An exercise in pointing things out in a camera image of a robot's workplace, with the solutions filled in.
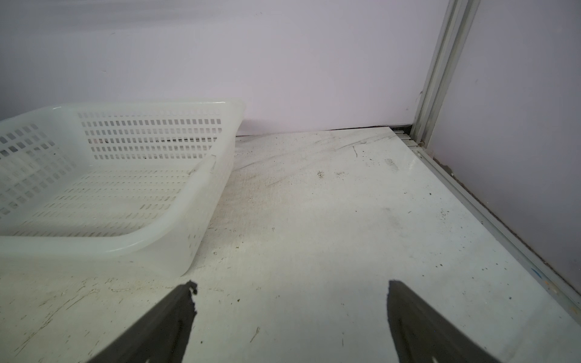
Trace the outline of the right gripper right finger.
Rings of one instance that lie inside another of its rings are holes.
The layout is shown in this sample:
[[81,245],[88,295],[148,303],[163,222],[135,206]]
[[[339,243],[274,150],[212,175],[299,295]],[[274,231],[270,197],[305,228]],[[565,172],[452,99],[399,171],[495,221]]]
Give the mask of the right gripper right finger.
[[400,362],[497,362],[402,281],[389,281],[387,321]]

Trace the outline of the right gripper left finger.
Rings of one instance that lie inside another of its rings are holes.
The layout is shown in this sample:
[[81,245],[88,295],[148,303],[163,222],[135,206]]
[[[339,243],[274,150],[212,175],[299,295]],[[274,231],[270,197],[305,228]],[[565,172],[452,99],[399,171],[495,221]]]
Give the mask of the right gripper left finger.
[[91,362],[181,362],[197,315],[198,285],[175,287]]

